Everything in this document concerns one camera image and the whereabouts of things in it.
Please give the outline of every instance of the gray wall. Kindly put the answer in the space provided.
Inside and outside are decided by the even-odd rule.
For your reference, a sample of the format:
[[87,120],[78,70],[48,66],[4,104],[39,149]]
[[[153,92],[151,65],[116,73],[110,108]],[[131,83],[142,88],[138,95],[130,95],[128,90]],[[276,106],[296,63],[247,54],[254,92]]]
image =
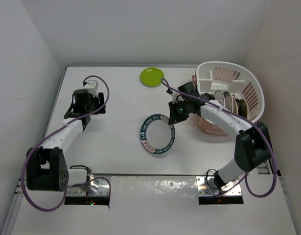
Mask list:
[[270,0],[22,0],[67,64],[243,64]]
[[301,0],[273,0],[255,36],[247,67],[265,94],[263,122],[301,234]]
[[0,233],[26,152],[46,131],[62,71],[19,0],[0,0]]

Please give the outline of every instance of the green plate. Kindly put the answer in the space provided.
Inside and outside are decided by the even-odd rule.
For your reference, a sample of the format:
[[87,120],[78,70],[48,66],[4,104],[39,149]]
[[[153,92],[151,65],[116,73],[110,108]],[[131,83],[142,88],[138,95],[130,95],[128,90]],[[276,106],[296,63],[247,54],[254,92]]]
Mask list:
[[156,87],[160,85],[160,79],[163,77],[163,72],[158,68],[147,68],[140,74],[141,82],[149,87]]

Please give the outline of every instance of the table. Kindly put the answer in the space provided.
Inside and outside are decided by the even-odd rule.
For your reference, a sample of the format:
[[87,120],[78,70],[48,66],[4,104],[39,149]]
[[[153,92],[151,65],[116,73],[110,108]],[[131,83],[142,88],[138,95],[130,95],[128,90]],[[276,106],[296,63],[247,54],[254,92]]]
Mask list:
[[[233,157],[234,144],[228,137],[202,133],[196,117],[175,125],[175,143],[166,154],[153,156],[143,149],[139,140],[142,122],[155,113],[169,116],[171,100],[164,86],[149,88],[140,83],[145,68],[68,67],[47,133],[60,126],[71,94],[82,87],[83,79],[101,76],[110,87],[107,113],[92,116],[74,140],[66,153],[68,167],[83,164],[97,173],[161,176],[112,177],[110,209],[64,205],[45,213],[23,199],[12,234],[295,234],[279,181],[275,191],[263,199],[253,198],[242,183],[244,204],[198,205],[194,175],[224,166]],[[195,68],[160,69],[174,87],[195,74]],[[106,92],[101,82],[99,86]],[[272,175],[258,175],[255,170],[250,174],[256,193],[267,191],[271,181]],[[45,207],[58,203],[61,194],[30,192],[32,199]]]

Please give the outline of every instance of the wall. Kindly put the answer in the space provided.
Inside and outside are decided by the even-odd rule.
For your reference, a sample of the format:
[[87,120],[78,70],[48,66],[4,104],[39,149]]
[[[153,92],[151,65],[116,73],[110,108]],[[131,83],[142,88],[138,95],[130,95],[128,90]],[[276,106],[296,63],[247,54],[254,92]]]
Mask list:
[[26,152],[46,131],[62,71],[19,0],[0,0],[0,233]]
[[270,0],[21,0],[62,66],[243,64]]
[[247,67],[265,94],[268,125],[294,222],[301,234],[301,0],[274,0]]

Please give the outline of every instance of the dish rack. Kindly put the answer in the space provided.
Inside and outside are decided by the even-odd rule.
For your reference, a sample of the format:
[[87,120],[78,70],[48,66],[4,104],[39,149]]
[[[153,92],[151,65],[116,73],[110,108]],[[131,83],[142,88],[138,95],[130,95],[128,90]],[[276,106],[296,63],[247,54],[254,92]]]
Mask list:
[[[243,99],[249,107],[249,120],[257,122],[264,110],[264,96],[256,77],[246,68],[229,62],[205,62],[200,64],[192,81],[196,83],[199,93],[220,90],[229,91],[233,98]],[[226,135],[212,121],[198,117],[200,129],[212,135]]]

